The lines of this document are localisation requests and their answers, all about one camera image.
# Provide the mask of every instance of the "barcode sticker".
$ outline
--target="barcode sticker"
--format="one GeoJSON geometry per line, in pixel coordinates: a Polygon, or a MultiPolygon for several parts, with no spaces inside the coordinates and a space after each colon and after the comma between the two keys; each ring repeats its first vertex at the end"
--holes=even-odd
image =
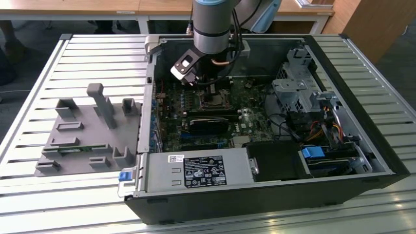
{"type": "Polygon", "coordinates": [[[117,11],[117,14],[136,14],[135,11],[117,11]]]}
{"type": "Polygon", "coordinates": [[[168,162],[183,162],[184,155],[169,155],[168,162]]]}

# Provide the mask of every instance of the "metal bracket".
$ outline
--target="metal bracket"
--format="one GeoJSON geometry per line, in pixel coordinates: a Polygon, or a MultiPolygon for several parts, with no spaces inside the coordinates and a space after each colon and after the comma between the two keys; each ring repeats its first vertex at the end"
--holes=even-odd
{"type": "Polygon", "coordinates": [[[144,39],[144,51],[147,55],[156,53],[160,50],[159,36],[151,35],[144,39]]]}

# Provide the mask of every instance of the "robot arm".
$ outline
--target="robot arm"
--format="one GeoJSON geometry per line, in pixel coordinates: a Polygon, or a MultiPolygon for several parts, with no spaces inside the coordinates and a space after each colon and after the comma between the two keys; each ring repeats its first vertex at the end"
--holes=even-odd
{"type": "Polygon", "coordinates": [[[237,37],[240,37],[241,28],[264,33],[273,21],[280,1],[193,0],[193,47],[171,69],[172,74],[183,83],[211,84],[212,82],[204,83],[204,81],[207,78],[216,77],[227,65],[229,65],[228,72],[231,72],[239,51],[243,50],[241,38],[240,40],[236,38],[237,52],[233,59],[227,61],[231,51],[231,24],[235,25],[237,37]]]}

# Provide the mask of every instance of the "green circuit board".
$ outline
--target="green circuit board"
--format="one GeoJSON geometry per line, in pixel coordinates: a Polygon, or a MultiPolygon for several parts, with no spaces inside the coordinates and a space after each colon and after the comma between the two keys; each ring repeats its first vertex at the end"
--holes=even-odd
{"type": "Polygon", "coordinates": [[[252,84],[252,79],[247,77],[233,78],[233,84],[228,88],[216,90],[217,95],[211,102],[204,102],[205,90],[185,90],[177,83],[165,86],[167,91],[160,94],[163,98],[157,99],[164,152],[235,148],[233,137],[240,136],[247,136],[244,139],[251,142],[273,139],[261,104],[264,84],[252,84]],[[227,132],[193,136],[187,130],[189,118],[183,113],[200,113],[219,108],[239,112],[237,119],[229,121],[227,132]]]}

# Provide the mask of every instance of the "desk leg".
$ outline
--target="desk leg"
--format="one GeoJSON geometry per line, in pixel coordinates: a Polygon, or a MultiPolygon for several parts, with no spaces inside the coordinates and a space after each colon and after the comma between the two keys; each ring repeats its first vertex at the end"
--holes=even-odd
{"type": "Polygon", "coordinates": [[[317,21],[315,22],[312,29],[311,29],[311,34],[321,34],[327,21],[328,21],[329,16],[320,16],[317,18],[317,21]]]}
{"type": "Polygon", "coordinates": [[[149,34],[148,21],[149,17],[137,17],[140,34],[149,34]]]}

